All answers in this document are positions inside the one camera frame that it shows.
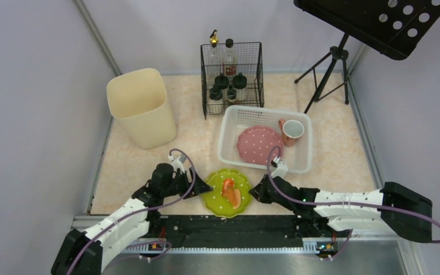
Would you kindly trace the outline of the green polka dot plate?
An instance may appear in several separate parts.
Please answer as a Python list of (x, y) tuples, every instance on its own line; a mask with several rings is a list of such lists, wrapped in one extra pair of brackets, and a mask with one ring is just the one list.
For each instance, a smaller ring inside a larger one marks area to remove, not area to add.
[[(222, 196), (223, 181), (232, 178), (235, 181), (235, 188), (241, 192), (241, 205), (234, 210), (226, 198)], [(246, 175), (233, 168), (223, 168), (211, 173), (206, 183), (210, 185), (212, 192), (201, 195), (204, 204), (215, 216), (221, 218), (233, 218), (245, 212), (252, 202), (252, 196), (249, 194), (251, 184)]]

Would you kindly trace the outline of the pink polka dot plate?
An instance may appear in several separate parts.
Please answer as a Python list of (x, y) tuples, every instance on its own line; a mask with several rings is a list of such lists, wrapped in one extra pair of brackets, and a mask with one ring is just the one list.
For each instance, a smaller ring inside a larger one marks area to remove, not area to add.
[(272, 159), (282, 157), (284, 143), (281, 135), (267, 126), (253, 126), (245, 129), (238, 135), (237, 151), (239, 157), (246, 163), (265, 166), (268, 156), (273, 147), (280, 149), (272, 153)]

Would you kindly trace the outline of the pink floral mug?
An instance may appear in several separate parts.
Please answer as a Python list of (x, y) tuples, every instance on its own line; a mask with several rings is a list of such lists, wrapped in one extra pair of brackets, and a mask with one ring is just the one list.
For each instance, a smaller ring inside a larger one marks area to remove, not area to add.
[(297, 120), (280, 119), (278, 126), (281, 130), (282, 141), (287, 147), (294, 146), (305, 132), (304, 125)]

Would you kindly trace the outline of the white perforated plastic basket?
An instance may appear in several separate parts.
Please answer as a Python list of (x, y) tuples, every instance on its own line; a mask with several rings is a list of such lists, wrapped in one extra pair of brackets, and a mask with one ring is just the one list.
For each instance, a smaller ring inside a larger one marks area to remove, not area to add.
[(288, 172), (305, 174), (311, 170), (313, 160), (313, 127), (311, 118), (299, 112), (282, 111), (259, 107), (232, 105), (225, 110), (218, 140), (218, 157), (221, 162), (236, 166), (266, 169), (266, 166), (244, 162), (237, 151), (238, 135), (253, 126), (267, 126), (281, 135), (278, 121), (297, 120), (305, 127), (301, 139), (292, 147), (284, 145), (280, 157), (288, 166)]

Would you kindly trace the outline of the small black pepper grinder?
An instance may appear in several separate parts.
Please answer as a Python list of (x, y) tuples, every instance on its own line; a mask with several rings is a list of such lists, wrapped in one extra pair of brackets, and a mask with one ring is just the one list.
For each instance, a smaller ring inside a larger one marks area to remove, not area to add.
[(237, 101), (237, 91), (230, 87), (226, 94), (227, 97), (227, 103), (226, 106), (229, 107), (231, 105), (234, 105)]

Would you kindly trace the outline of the glass jar black lid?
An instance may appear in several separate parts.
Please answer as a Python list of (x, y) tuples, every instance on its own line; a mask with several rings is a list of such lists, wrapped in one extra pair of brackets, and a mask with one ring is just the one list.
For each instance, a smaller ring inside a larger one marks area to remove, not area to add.
[(230, 85), (229, 78), (225, 76), (223, 73), (220, 73), (218, 76), (214, 79), (214, 87), (217, 89), (227, 89)]
[(244, 101), (246, 99), (247, 84), (247, 78), (242, 73), (238, 73), (233, 78), (233, 87), (237, 91), (237, 101)]

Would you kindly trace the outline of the glass jar black lid front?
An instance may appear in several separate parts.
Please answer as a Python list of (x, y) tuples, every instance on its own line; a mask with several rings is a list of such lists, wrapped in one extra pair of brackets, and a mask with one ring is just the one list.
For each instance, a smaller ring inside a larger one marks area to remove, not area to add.
[(247, 84), (247, 78), (242, 73), (238, 73), (233, 78), (233, 87), (237, 91), (237, 101), (244, 101), (246, 99)]

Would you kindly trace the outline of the black wire rack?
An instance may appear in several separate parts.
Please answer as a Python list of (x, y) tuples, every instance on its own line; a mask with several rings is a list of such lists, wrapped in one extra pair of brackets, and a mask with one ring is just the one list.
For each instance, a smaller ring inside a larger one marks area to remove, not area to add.
[[(201, 86), (202, 86), (202, 111), (204, 117), (210, 114), (208, 110), (209, 90), (214, 85), (214, 79), (210, 76), (208, 69), (208, 51), (210, 44), (202, 44), (201, 49)], [(247, 78), (246, 99), (236, 101), (235, 105), (245, 105), (250, 107), (264, 106), (264, 79), (263, 79), (263, 60), (261, 42), (234, 42), (234, 49), (237, 55), (237, 74), (242, 73)], [(226, 51), (225, 43), (218, 44), (218, 50), (221, 54), (221, 73), (222, 60)], [(223, 115), (227, 108), (227, 91), (233, 87), (233, 81), (227, 89), (223, 89), (223, 110), (218, 115)]]

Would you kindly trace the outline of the sauce bottle red label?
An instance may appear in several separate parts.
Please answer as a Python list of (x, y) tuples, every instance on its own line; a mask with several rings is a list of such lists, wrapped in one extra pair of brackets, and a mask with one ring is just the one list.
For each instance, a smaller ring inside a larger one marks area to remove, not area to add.
[(222, 60), (223, 74), (232, 81), (237, 74), (237, 55), (234, 49), (234, 40), (228, 38), (225, 41), (225, 46), (226, 51)]

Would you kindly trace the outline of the clear bottle gold spout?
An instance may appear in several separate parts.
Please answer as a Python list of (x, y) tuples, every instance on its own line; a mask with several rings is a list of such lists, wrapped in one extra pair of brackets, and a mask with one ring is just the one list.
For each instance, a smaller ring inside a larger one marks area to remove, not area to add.
[(215, 78), (221, 73), (221, 54), (218, 50), (217, 30), (214, 29), (209, 37), (210, 48), (208, 51), (208, 69), (210, 76)]

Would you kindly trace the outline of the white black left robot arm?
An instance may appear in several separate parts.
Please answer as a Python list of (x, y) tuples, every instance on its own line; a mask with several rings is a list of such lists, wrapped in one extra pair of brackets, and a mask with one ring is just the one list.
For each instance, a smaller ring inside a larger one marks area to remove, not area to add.
[(159, 218), (164, 199), (188, 199), (213, 190), (193, 168), (160, 163), (147, 183), (114, 213), (97, 224), (64, 238), (51, 274), (102, 274), (111, 261), (134, 240), (146, 235)]

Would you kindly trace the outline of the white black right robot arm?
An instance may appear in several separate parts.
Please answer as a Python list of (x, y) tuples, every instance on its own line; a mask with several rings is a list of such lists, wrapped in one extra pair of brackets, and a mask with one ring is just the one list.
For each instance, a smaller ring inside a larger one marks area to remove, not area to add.
[(413, 242), (432, 241), (432, 224), (424, 219), (432, 216), (432, 201), (396, 182), (349, 193), (295, 187), (279, 176), (264, 175), (249, 193), (261, 203), (276, 203), (306, 219), (310, 229), (385, 231)]

